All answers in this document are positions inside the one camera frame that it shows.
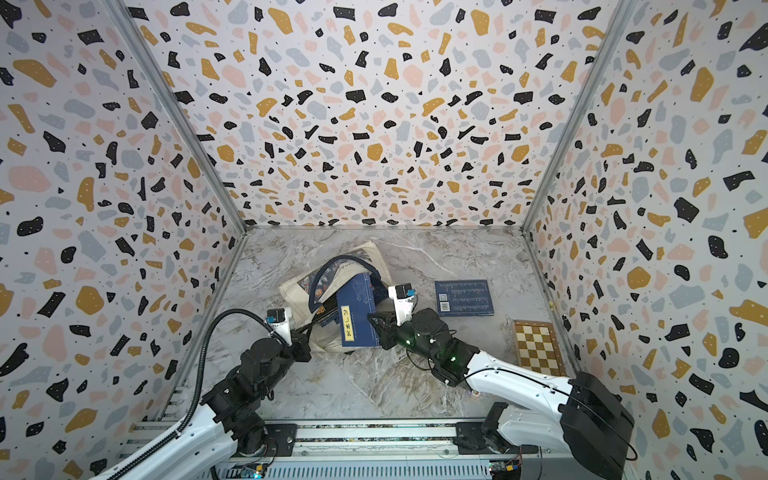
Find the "beige canvas floral tote bag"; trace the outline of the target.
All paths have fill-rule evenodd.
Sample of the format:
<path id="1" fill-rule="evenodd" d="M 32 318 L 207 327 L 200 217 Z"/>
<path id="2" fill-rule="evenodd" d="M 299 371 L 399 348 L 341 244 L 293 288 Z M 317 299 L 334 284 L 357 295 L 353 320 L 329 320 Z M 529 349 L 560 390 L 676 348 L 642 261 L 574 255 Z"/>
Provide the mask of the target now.
<path id="1" fill-rule="evenodd" d="M 337 304 L 336 292 L 360 273 L 370 274 L 375 303 L 384 301 L 387 298 L 387 287 L 393 284 L 393 280 L 379 248 L 372 241 L 362 243 L 280 284 L 279 292 L 292 310 L 293 325 L 302 327 L 311 321 L 324 304 Z M 346 353 L 354 349 L 342 346 L 340 322 L 322 328 L 314 327 L 310 341 L 315 349 L 326 353 Z"/>

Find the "blue book barcode back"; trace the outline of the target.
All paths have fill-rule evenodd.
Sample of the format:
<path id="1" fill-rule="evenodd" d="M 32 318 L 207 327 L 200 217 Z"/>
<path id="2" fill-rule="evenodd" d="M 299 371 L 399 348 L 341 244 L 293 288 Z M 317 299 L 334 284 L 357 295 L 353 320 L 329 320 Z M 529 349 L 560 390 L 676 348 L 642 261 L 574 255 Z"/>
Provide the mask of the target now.
<path id="1" fill-rule="evenodd" d="M 440 316 L 483 317 L 495 313 L 487 280 L 436 281 L 435 292 Z"/>

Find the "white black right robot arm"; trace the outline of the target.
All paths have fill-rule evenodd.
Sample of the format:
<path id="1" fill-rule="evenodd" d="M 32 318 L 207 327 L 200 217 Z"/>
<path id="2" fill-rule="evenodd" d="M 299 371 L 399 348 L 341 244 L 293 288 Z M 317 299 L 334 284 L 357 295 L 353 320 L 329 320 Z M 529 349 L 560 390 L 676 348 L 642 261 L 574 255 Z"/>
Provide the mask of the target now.
<path id="1" fill-rule="evenodd" d="M 432 309 L 399 322 L 372 313 L 369 323 L 385 350 L 399 346 L 426 359 L 430 373 L 449 387 L 498 397 L 484 422 L 488 447 L 565 447 L 576 462 L 603 479 L 620 479 L 637 458 L 630 439 L 634 419 L 596 376 L 552 376 L 506 363 L 454 336 Z"/>

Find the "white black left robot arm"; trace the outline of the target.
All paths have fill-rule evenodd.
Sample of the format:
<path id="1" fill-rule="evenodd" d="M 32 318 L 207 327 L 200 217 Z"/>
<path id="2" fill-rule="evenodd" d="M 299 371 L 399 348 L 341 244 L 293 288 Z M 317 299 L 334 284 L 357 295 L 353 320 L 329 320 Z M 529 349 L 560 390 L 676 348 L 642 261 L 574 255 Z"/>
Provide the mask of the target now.
<path id="1" fill-rule="evenodd" d="M 181 420 L 130 457 L 102 471 L 99 479 L 184 479 L 227 461 L 232 455 L 268 450 L 268 430 L 258 409 L 295 363 L 312 359 L 313 323 L 293 329 L 286 309 L 269 317 L 232 308 L 217 315 L 203 335 L 192 400 Z M 240 364 L 208 392 L 203 391 L 206 358 L 216 327 L 232 315 L 266 330 L 240 356 Z"/>

